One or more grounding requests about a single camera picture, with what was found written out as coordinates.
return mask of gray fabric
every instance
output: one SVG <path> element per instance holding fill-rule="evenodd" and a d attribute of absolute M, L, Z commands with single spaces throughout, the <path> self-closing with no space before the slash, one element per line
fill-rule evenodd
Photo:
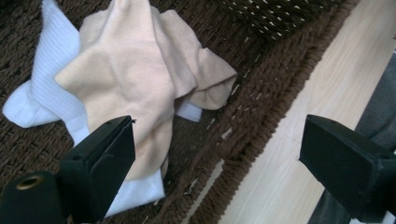
<path fill-rule="evenodd" d="M 396 149 L 396 53 L 381 77 L 355 130 L 381 147 Z M 348 224 L 350 216 L 325 190 L 308 224 Z"/>

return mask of light wooden floor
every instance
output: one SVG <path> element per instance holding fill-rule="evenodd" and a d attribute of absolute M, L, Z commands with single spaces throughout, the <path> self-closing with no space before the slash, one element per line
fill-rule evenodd
<path fill-rule="evenodd" d="M 354 129 L 396 47 L 395 34 L 396 1 L 361 0 L 220 223 L 307 223 L 323 187 L 298 161 L 305 117 L 319 115 Z"/>

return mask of beige cloth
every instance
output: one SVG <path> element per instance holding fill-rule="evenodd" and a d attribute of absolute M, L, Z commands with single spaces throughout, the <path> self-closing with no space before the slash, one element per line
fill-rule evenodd
<path fill-rule="evenodd" d="M 147 0 L 114 0 L 86 18 L 81 52 L 56 81 L 85 105 L 90 132 L 115 117 L 136 119 L 136 160 L 126 179 L 153 174 L 172 137 L 174 101 L 188 94 L 202 108 L 222 107 L 236 72 L 170 10 Z"/>

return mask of woven basket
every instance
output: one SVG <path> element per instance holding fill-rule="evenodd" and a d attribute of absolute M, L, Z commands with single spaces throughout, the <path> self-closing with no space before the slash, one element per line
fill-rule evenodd
<path fill-rule="evenodd" d="M 77 27 L 109 0 L 58 1 Z M 251 163 L 263 152 L 314 66 L 357 0 L 153 0 L 174 9 L 237 72 L 232 95 L 199 123 L 176 117 L 164 180 L 166 198 L 115 215 L 104 223 L 179 223 L 216 164 L 224 161 L 191 223 L 216 223 Z M 41 2 L 0 1 L 0 105 L 31 75 L 41 31 Z M 21 175 L 53 173 L 72 147 L 61 122 L 23 129 L 0 115 L 0 190 Z M 221 136 L 231 131 L 223 139 Z"/>

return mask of brown wicker mat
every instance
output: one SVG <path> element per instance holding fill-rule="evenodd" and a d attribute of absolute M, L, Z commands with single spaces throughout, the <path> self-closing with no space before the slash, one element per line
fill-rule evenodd
<path fill-rule="evenodd" d="M 32 71 L 41 31 L 39 0 L 0 0 L 0 105 Z M 58 1 L 77 27 L 109 0 Z M 222 173 L 190 223 L 216 223 L 251 163 L 263 152 L 314 66 L 357 0 L 153 0 L 174 9 L 236 71 L 233 94 L 199 123 L 176 117 L 164 180 L 166 198 L 107 218 L 104 223 L 179 223 L 216 164 Z M 26 173 L 56 172 L 72 147 L 61 122 L 23 129 L 0 115 L 0 190 Z M 227 131 L 231 133 L 223 139 Z"/>

